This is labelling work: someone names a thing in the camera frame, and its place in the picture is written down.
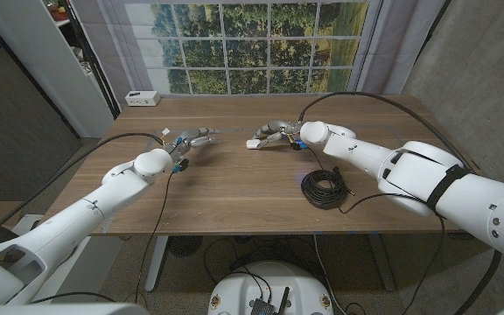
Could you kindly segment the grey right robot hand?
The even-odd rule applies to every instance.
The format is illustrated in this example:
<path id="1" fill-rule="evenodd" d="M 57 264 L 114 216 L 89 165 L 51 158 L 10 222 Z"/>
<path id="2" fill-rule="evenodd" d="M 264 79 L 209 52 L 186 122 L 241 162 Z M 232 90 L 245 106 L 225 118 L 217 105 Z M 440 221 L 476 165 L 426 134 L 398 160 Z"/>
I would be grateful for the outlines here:
<path id="1" fill-rule="evenodd" d="M 286 138 L 294 149 L 299 150 L 300 139 L 298 134 L 302 125 L 301 122 L 285 122 L 281 120 L 268 122 L 253 135 L 251 140 L 247 141 L 247 148 L 259 150 L 267 144 Z"/>

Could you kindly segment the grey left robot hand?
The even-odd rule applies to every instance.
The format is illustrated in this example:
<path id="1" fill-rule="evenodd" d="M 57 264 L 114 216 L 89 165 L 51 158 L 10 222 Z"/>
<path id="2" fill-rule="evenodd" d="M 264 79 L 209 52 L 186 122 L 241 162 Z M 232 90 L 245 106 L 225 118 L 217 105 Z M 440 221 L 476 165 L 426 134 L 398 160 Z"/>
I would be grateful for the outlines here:
<path id="1" fill-rule="evenodd" d="M 215 134 L 216 129 L 194 128 L 184 130 L 172 142 L 164 145 L 164 149 L 171 156 L 172 161 L 180 160 L 191 148 L 199 148 L 209 144 L 220 144 L 219 138 L 210 137 Z"/>

